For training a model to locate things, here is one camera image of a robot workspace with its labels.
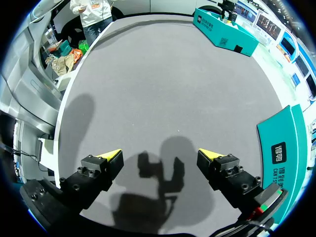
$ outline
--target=teal display counter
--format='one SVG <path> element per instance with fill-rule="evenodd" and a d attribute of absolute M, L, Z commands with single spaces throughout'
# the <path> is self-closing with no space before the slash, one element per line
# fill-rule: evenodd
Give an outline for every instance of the teal display counter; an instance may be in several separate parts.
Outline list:
<path fill-rule="evenodd" d="M 229 26 L 219 20 L 220 15 L 202 9 L 196 9 L 193 24 L 198 27 L 217 47 L 229 49 L 251 56 L 258 40 L 240 25 L 232 22 Z"/>
<path fill-rule="evenodd" d="M 257 127 L 263 159 L 263 188 L 274 182 L 289 192 L 273 216 L 279 224 L 294 203 L 306 173 L 308 147 L 301 107 L 287 106 Z"/>

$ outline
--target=gray carpet floor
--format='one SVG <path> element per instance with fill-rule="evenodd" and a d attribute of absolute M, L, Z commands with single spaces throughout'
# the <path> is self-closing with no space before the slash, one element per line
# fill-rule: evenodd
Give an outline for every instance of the gray carpet floor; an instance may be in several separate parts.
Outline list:
<path fill-rule="evenodd" d="M 192 20 L 118 20 L 84 61 L 62 119 L 60 174 L 118 148 L 125 166 L 83 216 L 205 237 L 240 215 L 197 168 L 198 148 L 232 153 L 261 175 L 256 125 L 281 105 L 253 58 L 215 47 Z"/>

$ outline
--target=orange bag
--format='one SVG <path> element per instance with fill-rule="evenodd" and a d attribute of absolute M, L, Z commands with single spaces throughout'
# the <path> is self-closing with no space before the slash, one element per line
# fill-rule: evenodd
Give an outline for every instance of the orange bag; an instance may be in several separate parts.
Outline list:
<path fill-rule="evenodd" d="M 74 55 L 74 64 L 83 56 L 82 51 L 76 48 L 73 48 L 70 53 Z"/>

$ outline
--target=monitor screen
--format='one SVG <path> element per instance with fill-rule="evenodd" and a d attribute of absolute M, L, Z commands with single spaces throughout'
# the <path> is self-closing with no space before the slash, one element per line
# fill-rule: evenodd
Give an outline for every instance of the monitor screen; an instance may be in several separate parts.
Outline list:
<path fill-rule="evenodd" d="M 262 30 L 267 32 L 275 40 L 281 32 L 281 28 L 279 28 L 275 23 L 270 21 L 267 17 L 264 17 L 262 14 L 259 15 L 257 26 L 259 26 Z"/>
<path fill-rule="evenodd" d="M 301 58 L 301 56 L 297 57 L 296 64 L 298 68 L 300 69 L 301 73 L 303 74 L 303 76 L 306 76 L 308 74 L 308 68 L 306 64 L 304 63 L 303 59 Z"/>
<path fill-rule="evenodd" d="M 314 82 L 314 79 L 312 78 L 312 75 L 310 75 L 307 79 L 306 82 L 308 84 L 308 86 L 310 87 L 310 90 L 312 92 L 313 97 L 316 96 L 316 85 Z"/>
<path fill-rule="evenodd" d="M 286 38 L 283 38 L 281 41 L 282 46 L 287 50 L 287 52 L 292 56 L 292 54 L 295 51 L 295 48 L 291 45 L 289 41 L 287 41 Z"/>
<path fill-rule="evenodd" d="M 238 4 L 235 5 L 235 12 L 251 22 L 254 22 L 256 19 L 256 15 L 252 14 L 249 9 L 246 9 Z"/>

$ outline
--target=qr code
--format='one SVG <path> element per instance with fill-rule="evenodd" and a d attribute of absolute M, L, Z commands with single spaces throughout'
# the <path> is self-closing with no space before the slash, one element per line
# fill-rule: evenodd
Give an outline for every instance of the qr code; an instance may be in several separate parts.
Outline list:
<path fill-rule="evenodd" d="M 228 39 L 221 38 L 221 42 L 219 43 L 220 46 L 226 46 Z"/>

